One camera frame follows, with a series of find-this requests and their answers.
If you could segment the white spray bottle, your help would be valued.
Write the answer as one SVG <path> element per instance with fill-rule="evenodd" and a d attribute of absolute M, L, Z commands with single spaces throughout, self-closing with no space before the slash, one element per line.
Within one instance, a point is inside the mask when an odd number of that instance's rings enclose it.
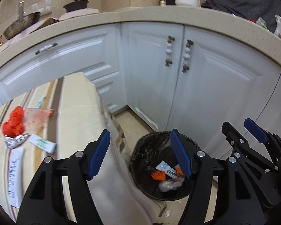
<path fill-rule="evenodd" d="M 276 15 L 276 29 L 274 31 L 274 35 L 276 35 L 278 38 L 281 37 L 281 16 Z"/>

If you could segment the steel wok pan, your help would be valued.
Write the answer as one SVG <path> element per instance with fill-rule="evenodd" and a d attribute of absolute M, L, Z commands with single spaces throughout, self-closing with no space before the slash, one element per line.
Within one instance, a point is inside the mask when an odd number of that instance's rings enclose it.
<path fill-rule="evenodd" d="M 4 31 L 3 35 L 7 40 L 12 39 L 28 27 L 39 22 L 40 12 L 33 12 L 28 15 L 24 15 L 24 1 L 19 2 L 19 18 L 13 22 L 7 29 Z"/>

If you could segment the white stacked bowls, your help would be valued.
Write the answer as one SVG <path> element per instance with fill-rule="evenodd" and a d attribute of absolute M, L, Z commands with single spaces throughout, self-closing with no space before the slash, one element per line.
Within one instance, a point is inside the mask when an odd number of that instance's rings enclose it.
<path fill-rule="evenodd" d="M 176 5 L 178 6 L 193 6 L 199 7 L 200 0 L 175 0 Z"/>

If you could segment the red plastic bag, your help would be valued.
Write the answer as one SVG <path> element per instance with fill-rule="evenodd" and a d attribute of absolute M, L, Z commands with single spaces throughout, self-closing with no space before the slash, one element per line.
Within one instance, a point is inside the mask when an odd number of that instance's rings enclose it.
<path fill-rule="evenodd" d="M 15 138 L 21 135 L 25 127 L 23 125 L 24 110 L 23 107 L 17 106 L 11 112 L 9 119 L 2 125 L 3 135 Z"/>

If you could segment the clear plastic bag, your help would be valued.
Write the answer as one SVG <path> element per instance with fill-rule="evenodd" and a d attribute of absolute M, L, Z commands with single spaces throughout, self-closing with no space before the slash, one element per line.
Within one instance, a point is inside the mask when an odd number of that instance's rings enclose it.
<path fill-rule="evenodd" d="M 183 182 L 180 181 L 172 181 L 172 180 L 166 180 L 161 181 L 158 185 L 161 192 L 165 193 L 168 191 L 176 190 L 177 188 L 181 187 L 183 185 Z"/>

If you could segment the silver blister foil pack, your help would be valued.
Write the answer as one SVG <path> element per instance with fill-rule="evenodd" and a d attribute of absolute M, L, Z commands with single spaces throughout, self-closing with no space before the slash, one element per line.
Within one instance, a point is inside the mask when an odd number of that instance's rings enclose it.
<path fill-rule="evenodd" d="M 29 138 L 29 136 L 30 136 L 29 133 L 24 133 L 14 138 L 5 135 L 4 143 L 6 144 L 8 149 L 14 149 L 20 146 L 21 144 L 23 144 Z"/>

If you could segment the small white green tube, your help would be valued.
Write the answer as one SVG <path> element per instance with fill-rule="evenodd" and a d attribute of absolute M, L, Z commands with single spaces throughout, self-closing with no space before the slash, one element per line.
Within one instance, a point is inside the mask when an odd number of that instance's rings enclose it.
<path fill-rule="evenodd" d="M 35 105 L 34 108 L 36 108 L 36 109 L 41 109 L 41 108 L 43 107 L 45 98 L 46 98 L 45 96 L 41 97 L 41 98 L 37 101 L 37 103 L 36 103 L 36 105 Z"/>
<path fill-rule="evenodd" d="M 28 142 L 50 154 L 55 152 L 57 145 L 56 143 L 48 141 L 47 139 L 44 139 L 36 134 L 30 135 Z"/>

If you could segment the black cooking pot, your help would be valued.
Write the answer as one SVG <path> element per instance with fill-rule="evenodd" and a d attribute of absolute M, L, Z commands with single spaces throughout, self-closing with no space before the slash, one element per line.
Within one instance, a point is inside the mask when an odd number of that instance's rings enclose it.
<path fill-rule="evenodd" d="M 80 9 L 86 9 L 87 4 L 89 3 L 88 0 L 74 0 L 73 2 L 66 4 L 63 6 L 63 8 L 66 10 L 66 12 L 72 12 Z"/>

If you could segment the orange plastic bag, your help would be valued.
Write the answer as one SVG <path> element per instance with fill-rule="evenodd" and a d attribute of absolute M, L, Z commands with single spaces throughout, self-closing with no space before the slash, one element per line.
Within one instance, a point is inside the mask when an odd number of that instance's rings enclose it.
<path fill-rule="evenodd" d="M 180 176 L 180 177 L 185 177 L 185 175 L 184 175 L 184 173 L 183 173 L 183 171 L 182 171 L 180 165 L 176 165 L 176 166 L 175 166 L 175 171 L 176 171 L 176 174 L 177 174 L 178 176 Z"/>
<path fill-rule="evenodd" d="M 151 177 L 157 181 L 166 181 L 166 174 L 164 171 L 157 170 L 151 174 Z"/>

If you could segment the beige stove cover cloth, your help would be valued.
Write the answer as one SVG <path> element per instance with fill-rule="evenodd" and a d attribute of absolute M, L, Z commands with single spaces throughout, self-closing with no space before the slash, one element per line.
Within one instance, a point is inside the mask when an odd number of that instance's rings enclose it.
<path fill-rule="evenodd" d="M 34 31 L 42 29 L 43 27 L 46 27 L 46 26 L 49 26 L 51 24 L 61 22 L 61 21 L 64 21 L 64 20 L 68 20 L 68 19 L 71 19 L 71 18 L 95 14 L 95 13 L 99 13 L 99 10 L 98 9 L 92 9 L 92 8 L 86 8 L 86 9 L 80 9 L 80 10 L 75 10 L 75 11 L 72 11 L 72 12 L 64 13 L 63 15 L 60 16 L 60 18 L 49 17 L 47 19 L 39 21 L 39 22 L 35 23 L 34 25 L 28 27 L 27 29 L 25 29 L 24 31 L 22 31 L 21 33 L 19 33 L 15 37 L 13 37 L 12 39 L 6 41 L 0 47 L 0 52 L 5 50 L 7 47 L 13 45 L 15 42 L 21 40 L 25 36 L 33 33 Z"/>

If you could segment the large white blue tube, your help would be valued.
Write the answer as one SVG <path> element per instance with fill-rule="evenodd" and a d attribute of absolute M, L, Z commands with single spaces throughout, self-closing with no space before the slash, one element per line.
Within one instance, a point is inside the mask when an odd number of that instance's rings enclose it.
<path fill-rule="evenodd" d="M 8 169 L 8 201 L 9 205 L 20 208 L 22 192 L 22 167 L 25 149 L 23 147 L 11 150 Z"/>

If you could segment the black trash bin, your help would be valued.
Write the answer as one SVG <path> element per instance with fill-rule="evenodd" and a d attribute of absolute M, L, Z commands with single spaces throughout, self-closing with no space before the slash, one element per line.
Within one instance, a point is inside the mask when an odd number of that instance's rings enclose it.
<path fill-rule="evenodd" d="M 149 133 L 141 137 L 132 154 L 129 171 L 136 186 L 148 197 L 161 201 L 175 201 L 188 196 L 193 186 L 193 178 L 180 177 L 175 166 L 179 165 L 174 154 L 170 132 Z M 164 171 L 166 180 L 180 181 L 183 185 L 176 190 L 161 192 L 151 174 Z"/>

